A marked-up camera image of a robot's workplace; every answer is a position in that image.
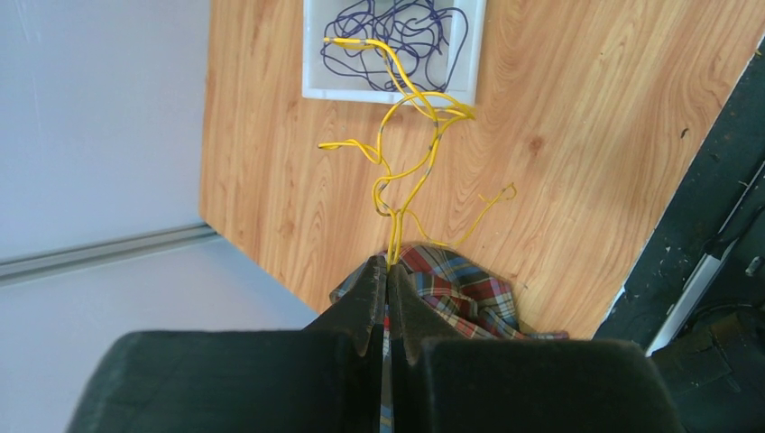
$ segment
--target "white plastic container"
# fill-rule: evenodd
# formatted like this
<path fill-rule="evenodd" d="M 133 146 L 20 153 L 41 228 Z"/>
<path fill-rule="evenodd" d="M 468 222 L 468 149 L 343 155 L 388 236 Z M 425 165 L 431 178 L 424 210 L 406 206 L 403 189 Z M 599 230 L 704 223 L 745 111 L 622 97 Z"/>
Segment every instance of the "white plastic container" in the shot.
<path fill-rule="evenodd" d="M 374 102 L 382 104 L 394 104 L 401 99 L 398 91 L 388 92 L 372 90 L 369 83 L 362 78 L 338 76 L 325 66 L 320 54 L 324 46 L 325 27 L 334 21 L 337 14 L 350 5 L 358 3 L 358 0 L 303 0 L 303 97 L 314 99 L 331 99 L 337 101 Z M 377 0 L 378 7 L 387 8 L 384 0 Z M 445 93 L 456 100 L 473 105 L 475 103 L 475 86 L 478 80 L 478 65 L 481 55 L 481 38 L 484 33 L 484 10 L 485 0 L 437 0 L 436 7 L 457 7 L 462 9 L 467 18 L 467 36 L 465 45 L 459 53 L 452 77 L 449 80 Z M 398 19 L 405 21 L 405 14 L 399 14 Z M 452 40 L 451 35 L 461 35 L 465 32 L 464 20 L 452 19 L 445 29 L 450 43 L 448 55 L 441 58 L 441 64 L 433 63 L 429 73 L 434 81 L 444 82 L 444 78 L 455 61 L 455 55 L 459 46 L 459 40 Z M 361 69 L 361 61 L 358 58 L 343 60 L 353 68 Z M 383 59 L 377 57 L 374 61 L 375 68 L 384 68 Z M 380 80 L 390 79 L 387 74 L 380 74 Z M 418 82 L 419 77 L 412 77 Z M 448 102 L 442 98 L 432 97 L 429 101 L 434 106 L 446 106 Z"/>

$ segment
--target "purple rope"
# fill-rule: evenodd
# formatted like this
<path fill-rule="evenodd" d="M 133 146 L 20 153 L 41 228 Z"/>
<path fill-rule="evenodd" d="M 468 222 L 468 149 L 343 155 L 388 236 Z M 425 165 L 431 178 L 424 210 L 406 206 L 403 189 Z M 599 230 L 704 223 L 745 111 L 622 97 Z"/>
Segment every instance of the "purple rope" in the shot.
<path fill-rule="evenodd" d="M 406 70 L 407 76 L 412 78 L 422 68 L 421 75 L 427 83 L 423 85 L 412 78 L 412 83 L 418 90 L 446 92 L 459 54 L 467 39 L 468 23 L 465 13 L 456 7 L 437 9 L 433 0 L 394 0 L 391 7 L 378 14 L 374 12 L 375 7 L 375 0 L 360 0 L 348 6 L 337 14 L 335 20 L 325 26 L 324 36 L 383 41 L 393 49 L 402 63 L 413 63 L 413 66 L 406 67 L 409 68 Z M 422 12 L 424 16 L 402 21 L 401 14 L 407 10 Z M 438 84 L 431 76 L 430 62 L 436 56 L 445 54 L 442 48 L 449 46 L 449 39 L 444 32 L 444 21 L 449 20 L 451 24 L 455 17 L 463 20 L 465 31 L 459 38 L 456 55 L 446 78 L 443 83 Z M 412 38 L 416 37 L 422 38 L 423 41 L 413 41 Z M 397 91 L 396 82 L 401 87 L 405 86 L 401 74 L 392 61 L 389 61 L 389 67 L 393 71 L 393 78 L 390 78 L 387 69 L 379 66 L 380 57 L 375 54 L 376 59 L 373 61 L 365 59 L 364 54 L 370 51 L 342 49 L 325 43 L 319 53 L 327 69 L 340 77 L 363 79 L 372 90 L 395 92 Z M 350 60 L 358 60 L 360 66 L 355 68 L 350 66 L 347 63 Z M 376 82 L 373 80 L 380 76 L 388 77 L 388 79 L 382 82 L 379 79 Z"/>

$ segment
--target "white wall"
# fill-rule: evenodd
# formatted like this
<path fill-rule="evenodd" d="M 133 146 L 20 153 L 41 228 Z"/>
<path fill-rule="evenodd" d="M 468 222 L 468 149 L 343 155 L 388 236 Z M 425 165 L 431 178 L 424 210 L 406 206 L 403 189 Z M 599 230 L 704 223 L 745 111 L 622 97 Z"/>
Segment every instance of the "white wall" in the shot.
<path fill-rule="evenodd" d="M 0 261 L 199 221 L 207 0 L 0 0 Z"/>
<path fill-rule="evenodd" d="M 0 288 L 0 432 L 62 431 L 129 331 L 300 328 L 316 316 L 220 238 Z"/>

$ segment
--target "purple cord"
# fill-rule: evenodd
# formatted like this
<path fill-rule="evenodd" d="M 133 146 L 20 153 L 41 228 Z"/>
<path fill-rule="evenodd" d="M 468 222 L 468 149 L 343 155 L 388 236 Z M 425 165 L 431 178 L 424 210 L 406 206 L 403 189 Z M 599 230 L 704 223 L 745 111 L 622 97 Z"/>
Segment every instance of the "purple cord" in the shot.
<path fill-rule="evenodd" d="M 433 0 L 393 0 L 393 5 L 380 14 L 375 13 L 375 0 L 360 0 L 337 14 L 335 20 L 331 21 L 324 28 L 325 37 L 348 38 L 348 39 L 376 39 L 383 41 L 393 49 L 393 52 L 399 56 L 402 63 L 413 62 L 414 66 L 406 70 L 407 76 L 412 77 L 423 69 L 427 86 L 412 80 L 412 83 L 420 91 L 446 92 L 449 81 L 452 78 L 454 69 L 459 59 L 459 54 L 465 46 L 467 39 L 467 16 L 456 7 L 445 7 L 437 9 Z M 406 21 L 399 19 L 401 13 L 405 10 L 421 9 L 423 16 L 421 18 L 409 18 Z M 449 46 L 449 39 L 444 33 L 445 20 L 454 20 L 455 16 L 461 17 L 465 22 L 465 32 L 462 34 L 459 46 L 457 47 L 454 61 L 446 74 L 444 82 L 437 84 L 432 79 L 429 69 L 430 61 L 435 56 L 443 56 L 445 52 L 443 46 Z M 411 38 L 420 37 L 423 41 L 412 41 Z M 348 50 L 337 47 L 331 43 L 325 43 L 320 52 L 324 65 L 340 77 L 360 78 L 367 82 L 372 90 L 395 92 L 397 91 L 393 79 L 379 84 L 372 80 L 372 77 L 388 77 L 386 68 L 370 69 L 367 62 L 373 65 L 380 64 L 380 57 L 374 54 L 375 59 L 364 59 L 364 55 L 371 54 L 371 51 Z M 360 67 L 353 68 L 346 63 L 351 59 L 358 59 Z M 393 76 L 399 86 L 405 84 L 401 75 L 396 70 L 392 61 L 389 61 L 389 67 L 393 71 Z"/>

